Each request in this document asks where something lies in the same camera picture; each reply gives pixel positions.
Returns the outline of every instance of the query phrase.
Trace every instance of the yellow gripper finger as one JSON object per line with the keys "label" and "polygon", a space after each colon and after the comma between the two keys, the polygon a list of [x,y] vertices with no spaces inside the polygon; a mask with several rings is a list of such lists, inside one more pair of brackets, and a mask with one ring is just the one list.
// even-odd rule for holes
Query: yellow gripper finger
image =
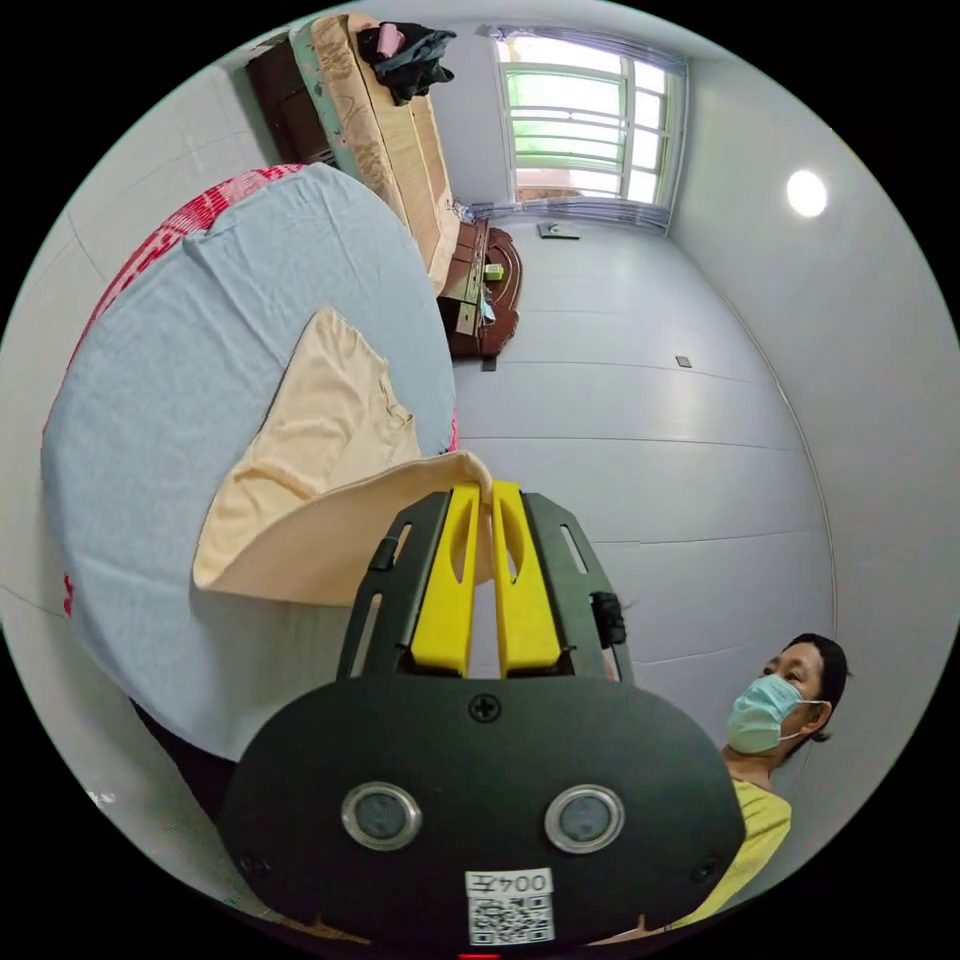
{"label": "yellow gripper finger", "polygon": [[[513,559],[514,569],[510,569]],[[493,485],[493,561],[497,591],[500,675],[546,670],[560,659],[543,570],[520,487]]]}
{"label": "yellow gripper finger", "polygon": [[477,570],[480,487],[457,484],[451,493],[411,653],[420,669],[466,676],[470,662]]}

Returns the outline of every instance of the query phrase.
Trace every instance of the wooden cabinet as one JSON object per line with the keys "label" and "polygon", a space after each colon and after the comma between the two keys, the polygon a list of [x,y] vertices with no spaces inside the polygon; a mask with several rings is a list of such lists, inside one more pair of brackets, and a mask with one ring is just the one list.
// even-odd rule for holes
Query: wooden cabinet
{"label": "wooden cabinet", "polygon": [[[504,277],[484,282],[487,263],[504,266]],[[515,304],[520,295],[520,258],[508,233],[490,227],[486,220],[460,225],[460,235],[447,282],[437,298],[450,354],[460,357],[495,357],[517,327]],[[494,319],[481,309],[484,290]]]}
{"label": "wooden cabinet", "polygon": [[253,92],[283,163],[332,157],[327,135],[287,39],[272,44],[246,67]]}

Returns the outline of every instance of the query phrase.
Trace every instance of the ceiling light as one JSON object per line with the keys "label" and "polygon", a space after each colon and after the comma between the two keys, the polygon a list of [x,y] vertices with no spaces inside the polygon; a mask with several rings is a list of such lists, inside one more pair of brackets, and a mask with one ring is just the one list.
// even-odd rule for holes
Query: ceiling light
{"label": "ceiling light", "polygon": [[801,217],[819,217],[827,206],[827,188],[809,170],[798,170],[787,182],[787,200]]}

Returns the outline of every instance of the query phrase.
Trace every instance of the white ceiling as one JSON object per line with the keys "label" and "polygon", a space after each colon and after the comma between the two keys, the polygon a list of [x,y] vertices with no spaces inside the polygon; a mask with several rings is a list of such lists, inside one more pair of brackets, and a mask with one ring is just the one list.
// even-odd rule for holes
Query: white ceiling
{"label": "white ceiling", "polygon": [[[819,118],[738,62],[694,62],[690,89],[671,236],[755,335],[803,428],[856,675],[767,886],[866,801],[943,671],[960,617],[960,351],[903,219]],[[786,202],[802,168],[829,191],[812,220]]]}

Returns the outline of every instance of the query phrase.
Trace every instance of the light blue bed sheet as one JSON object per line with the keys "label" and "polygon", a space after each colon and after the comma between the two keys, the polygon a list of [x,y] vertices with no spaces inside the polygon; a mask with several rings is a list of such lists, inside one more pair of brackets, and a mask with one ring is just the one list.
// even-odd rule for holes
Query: light blue bed sheet
{"label": "light blue bed sheet", "polygon": [[44,441],[80,642],[165,727],[234,760],[273,713],[333,679],[349,613],[203,594],[191,576],[209,505],[324,304],[388,361],[424,455],[444,451],[453,370],[416,244],[323,164],[228,209],[120,294],[81,344]]}

